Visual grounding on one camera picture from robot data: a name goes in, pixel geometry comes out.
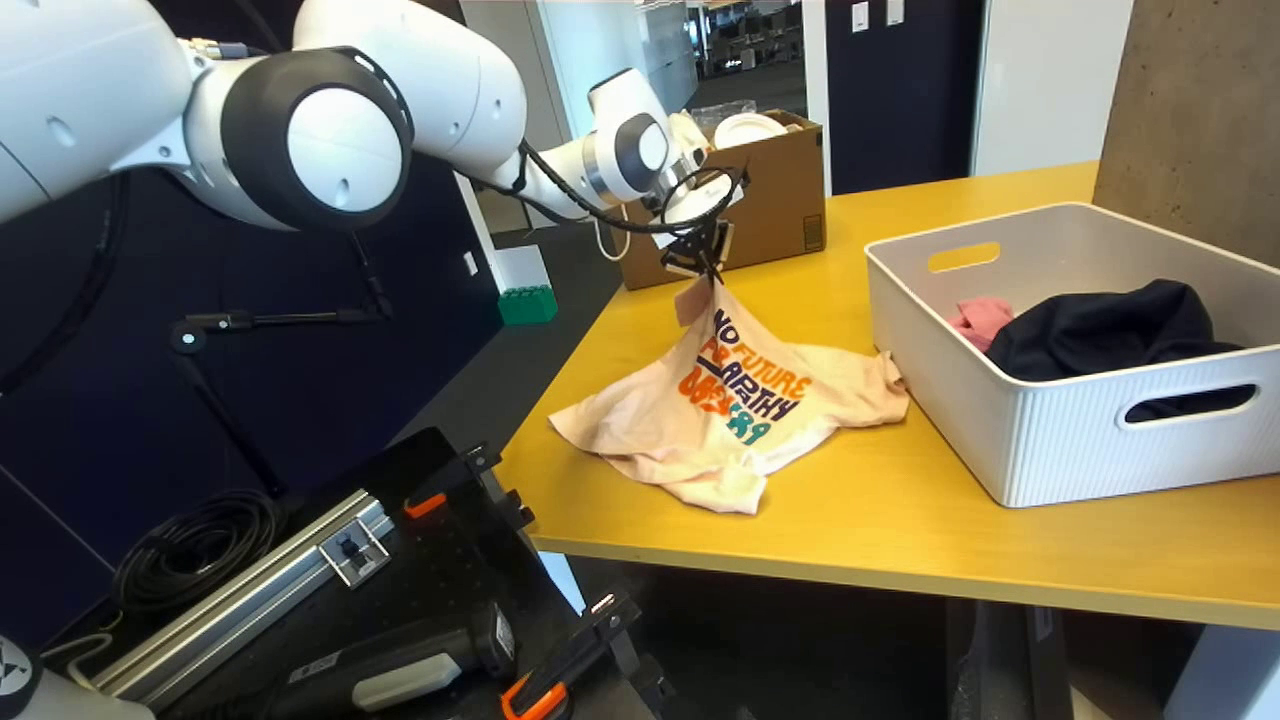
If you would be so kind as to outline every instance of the beige t-shirt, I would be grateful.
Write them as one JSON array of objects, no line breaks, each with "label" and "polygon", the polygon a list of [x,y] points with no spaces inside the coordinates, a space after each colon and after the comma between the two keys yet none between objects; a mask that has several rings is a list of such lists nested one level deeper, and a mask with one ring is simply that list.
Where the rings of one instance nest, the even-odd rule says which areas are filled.
[{"label": "beige t-shirt", "polygon": [[908,414],[887,356],[779,346],[720,279],[693,285],[675,316],[674,354],[557,414],[553,429],[683,505],[757,515],[769,477],[838,429]]}]

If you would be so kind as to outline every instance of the storage bin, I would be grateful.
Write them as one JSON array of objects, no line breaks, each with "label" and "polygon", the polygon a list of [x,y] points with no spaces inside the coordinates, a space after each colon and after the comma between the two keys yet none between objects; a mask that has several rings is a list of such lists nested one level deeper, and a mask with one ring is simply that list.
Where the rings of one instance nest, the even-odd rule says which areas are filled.
[{"label": "storage bin", "polygon": [[[1163,492],[1280,474],[1280,271],[1116,218],[1049,203],[1017,218],[876,239],[876,346],[917,406],[1004,509]],[[1017,380],[956,329],[972,298],[1023,311],[1064,292],[1138,292],[1183,279],[1238,354],[1069,380]],[[1240,406],[1134,421],[1148,399],[1250,387]]]}]

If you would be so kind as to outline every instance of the floor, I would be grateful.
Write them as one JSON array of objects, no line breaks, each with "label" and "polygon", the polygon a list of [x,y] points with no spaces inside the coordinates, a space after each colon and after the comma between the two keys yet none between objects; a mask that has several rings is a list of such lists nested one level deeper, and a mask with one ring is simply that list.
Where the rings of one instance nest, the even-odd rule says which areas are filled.
[{"label": "floor", "polygon": [[[503,449],[619,287],[619,271],[598,257],[589,230],[509,239],[546,250],[559,316],[546,329],[503,329],[418,416],[411,429],[436,424],[459,449]],[[949,636],[949,599],[602,561],[574,561],[574,570],[589,598],[637,598],[643,609],[637,643],[675,684],[675,720],[970,720],[951,705],[959,643]],[[1157,720],[1198,640],[1187,626],[1084,614],[1064,614],[1064,630],[1077,720]]]}]

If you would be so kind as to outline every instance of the cardboard box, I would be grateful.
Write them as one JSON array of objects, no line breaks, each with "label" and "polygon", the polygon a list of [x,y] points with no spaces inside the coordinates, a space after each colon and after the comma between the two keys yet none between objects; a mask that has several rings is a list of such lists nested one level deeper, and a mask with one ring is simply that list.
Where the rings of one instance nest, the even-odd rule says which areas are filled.
[{"label": "cardboard box", "polygon": [[[823,139],[821,129],[793,112],[765,112],[790,126],[790,135],[773,135],[739,147],[713,147],[709,167],[749,171],[749,196],[728,211],[733,253],[728,271],[769,264],[779,257],[821,253],[830,245],[823,210]],[[648,287],[679,279],[659,268],[659,253],[648,237],[633,239],[625,257],[625,287]]]}]

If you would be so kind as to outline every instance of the printed graphic on shirt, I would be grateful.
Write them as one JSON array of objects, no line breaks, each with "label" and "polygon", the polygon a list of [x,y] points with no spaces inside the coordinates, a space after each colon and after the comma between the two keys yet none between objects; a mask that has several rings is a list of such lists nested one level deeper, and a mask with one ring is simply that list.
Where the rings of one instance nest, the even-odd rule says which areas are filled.
[{"label": "printed graphic on shirt", "polygon": [[790,373],[744,346],[733,316],[716,307],[716,333],[679,380],[679,396],[699,414],[726,416],[726,429],[739,444],[757,444],[773,424],[793,416],[810,383],[810,377]]}]

